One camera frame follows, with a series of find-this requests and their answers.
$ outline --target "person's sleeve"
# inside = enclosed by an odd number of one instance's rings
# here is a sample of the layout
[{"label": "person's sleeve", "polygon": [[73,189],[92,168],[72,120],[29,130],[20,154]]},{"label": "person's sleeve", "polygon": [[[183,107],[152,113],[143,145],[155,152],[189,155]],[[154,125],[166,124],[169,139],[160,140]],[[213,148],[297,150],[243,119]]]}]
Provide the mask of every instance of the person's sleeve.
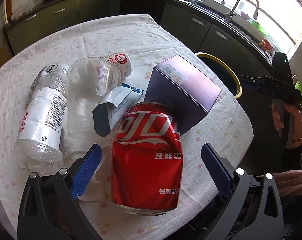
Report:
[{"label": "person's sleeve", "polygon": [[284,148],[282,163],[289,170],[300,170],[302,161],[302,146],[295,149]]}]

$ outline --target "bracelet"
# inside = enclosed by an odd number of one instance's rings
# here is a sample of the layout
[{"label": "bracelet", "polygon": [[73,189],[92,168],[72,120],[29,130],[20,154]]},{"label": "bracelet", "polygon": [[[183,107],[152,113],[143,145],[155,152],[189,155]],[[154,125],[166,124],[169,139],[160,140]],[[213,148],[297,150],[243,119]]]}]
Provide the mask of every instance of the bracelet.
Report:
[{"label": "bracelet", "polygon": [[297,142],[299,142],[301,140],[302,140],[302,137],[300,139],[296,140],[296,141],[292,141],[292,143],[297,143]]}]

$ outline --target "tablecloth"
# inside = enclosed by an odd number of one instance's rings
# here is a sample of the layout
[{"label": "tablecloth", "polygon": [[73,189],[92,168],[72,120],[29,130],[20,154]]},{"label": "tablecloth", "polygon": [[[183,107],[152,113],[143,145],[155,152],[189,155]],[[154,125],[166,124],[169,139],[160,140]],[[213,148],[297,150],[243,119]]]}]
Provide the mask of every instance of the tablecloth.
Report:
[{"label": "tablecloth", "polygon": [[[84,57],[121,51],[128,53],[132,63],[132,74],[124,82],[134,87],[146,90],[153,67],[179,54],[206,74],[222,92],[209,114],[181,137],[184,163],[175,210],[156,217],[123,212],[111,202],[110,154],[104,156],[99,171],[105,178],[101,184],[106,200],[80,201],[83,212],[103,239],[164,239],[200,212],[217,193],[200,157],[204,143],[211,143],[234,167],[242,160],[253,139],[250,120],[219,78],[185,45],[145,14],[81,23],[43,38],[0,68],[0,200],[14,229],[17,229],[20,198],[29,173],[17,167],[13,149],[34,78],[45,65],[59,61],[71,65]],[[74,151],[86,152],[91,143],[78,142]],[[110,147],[110,143],[106,141],[104,147]]]}]

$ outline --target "clear plastic cup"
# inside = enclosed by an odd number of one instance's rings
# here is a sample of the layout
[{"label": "clear plastic cup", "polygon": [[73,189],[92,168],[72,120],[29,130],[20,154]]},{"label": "clear plastic cup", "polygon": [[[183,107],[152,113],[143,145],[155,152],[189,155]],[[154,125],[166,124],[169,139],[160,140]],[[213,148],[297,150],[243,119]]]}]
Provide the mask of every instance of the clear plastic cup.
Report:
[{"label": "clear plastic cup", "polygon": [[119,69],[100,58],[83,58],[68,71],[68,136],[74,139],[94,139],[92,110],[121,81]]}]

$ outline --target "window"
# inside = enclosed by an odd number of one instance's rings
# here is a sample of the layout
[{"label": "window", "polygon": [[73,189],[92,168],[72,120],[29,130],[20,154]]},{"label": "window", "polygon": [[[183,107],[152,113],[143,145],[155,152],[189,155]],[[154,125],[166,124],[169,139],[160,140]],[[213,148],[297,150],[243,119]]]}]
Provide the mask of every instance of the window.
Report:
[{"label": "window", "polygon": [[[236,0],[224,0],[225,6],[232,8]],[[278,45],[281,51],[287,53],[295,45],[302,34],[302,8],[296,0],[259,0],[260,10],[257,21]],[[236,12],[241,11],[253,16],[255,5],[241,0]]]}]

